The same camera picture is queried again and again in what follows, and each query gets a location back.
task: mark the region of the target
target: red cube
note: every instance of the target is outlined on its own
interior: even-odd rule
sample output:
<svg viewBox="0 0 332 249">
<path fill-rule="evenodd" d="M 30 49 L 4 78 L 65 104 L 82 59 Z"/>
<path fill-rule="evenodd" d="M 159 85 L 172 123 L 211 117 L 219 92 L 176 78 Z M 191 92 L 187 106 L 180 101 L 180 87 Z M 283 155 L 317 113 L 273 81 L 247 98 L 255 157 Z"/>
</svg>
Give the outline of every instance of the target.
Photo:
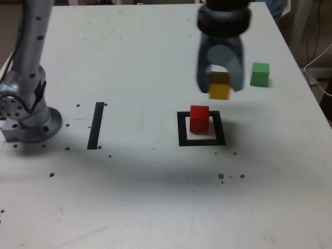
<svg viewBox="0 0 332 249">
<path fill-rule="evenodd" d="M 190 128 L 189 131 L 208 132 L 210 111 L 208 106 L 192 105 L 190 107 Z"/>
</svg>

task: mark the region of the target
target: white table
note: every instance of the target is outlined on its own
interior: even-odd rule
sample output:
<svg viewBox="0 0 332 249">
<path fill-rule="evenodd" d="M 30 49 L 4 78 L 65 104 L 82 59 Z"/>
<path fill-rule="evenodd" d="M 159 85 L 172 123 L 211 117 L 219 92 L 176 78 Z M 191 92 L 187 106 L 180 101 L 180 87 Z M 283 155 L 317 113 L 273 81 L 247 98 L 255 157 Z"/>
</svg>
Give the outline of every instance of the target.
<svg viewBox="0 0 332 249">
<path fill-rule="evenodd" d="M 196 85 L 198 7 L 53 9 L 41 65 L 64 126 L 0 136 L 0 248 L 332 248 L 332 132 L 267 7 L 251 5 L 230 101 Z M 269 88 L 250 86 L 253 62 Z M 96 102 L 102 149 L 86 150 Z M 220 111 L 227 146 L 178 146 L 191 105 Z"/>
</svg>

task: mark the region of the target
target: yellow cube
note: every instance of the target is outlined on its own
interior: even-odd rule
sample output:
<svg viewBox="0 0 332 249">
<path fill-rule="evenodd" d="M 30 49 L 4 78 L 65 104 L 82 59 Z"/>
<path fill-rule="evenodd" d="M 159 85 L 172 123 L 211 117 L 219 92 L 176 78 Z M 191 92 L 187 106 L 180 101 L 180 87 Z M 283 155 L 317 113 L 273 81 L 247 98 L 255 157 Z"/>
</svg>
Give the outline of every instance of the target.
<svg viewBox="0 0 332 249">
<path fill-rule="evenodd" d="M 230 92 L 229 74 L 224 72 L 211 72 L 210 99 L 228 100 Z"/>
</svg>

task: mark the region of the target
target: floor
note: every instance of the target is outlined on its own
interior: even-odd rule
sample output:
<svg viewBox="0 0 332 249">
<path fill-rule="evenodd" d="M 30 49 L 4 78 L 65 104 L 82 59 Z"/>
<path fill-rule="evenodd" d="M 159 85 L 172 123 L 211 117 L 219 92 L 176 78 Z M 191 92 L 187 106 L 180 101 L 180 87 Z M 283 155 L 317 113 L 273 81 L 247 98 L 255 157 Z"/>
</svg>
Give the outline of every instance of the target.
<svg viewBox="0 0 332 249">
<path fill-rule="evenodd" d="M 20 5 L 0 5 L 0 33 L 2 34 L 0 39 L 0 67 L 4 65 L 14 48 L 20 13 Z M 327 88 L 327 84 L 328 82 L 321 82 L 323 89 Z M 312 88 L 312 92 L 320 103 L 324 93 L 317 86 Z"/>
</svg>

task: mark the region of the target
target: black square outline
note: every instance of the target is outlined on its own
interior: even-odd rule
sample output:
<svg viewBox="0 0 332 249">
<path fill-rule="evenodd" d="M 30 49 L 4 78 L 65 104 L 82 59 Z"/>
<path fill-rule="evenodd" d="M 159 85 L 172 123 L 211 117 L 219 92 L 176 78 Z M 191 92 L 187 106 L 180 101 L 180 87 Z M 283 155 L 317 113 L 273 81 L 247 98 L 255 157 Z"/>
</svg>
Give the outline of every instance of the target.
<svg viewBox="0 0 332 249">
<path fill-rule="evenodd" d="M 177 112 L 177 129 L 178 129 L 178 145 L 179 146 L 216 146 L 226 145 L 223 123 L 220 112 L 217 110 L 210 112 L 213 118 L 213 126 L 216 139 L 188 140 L 186 117 L 190 117 L 190 112 Z"/>
</svg>

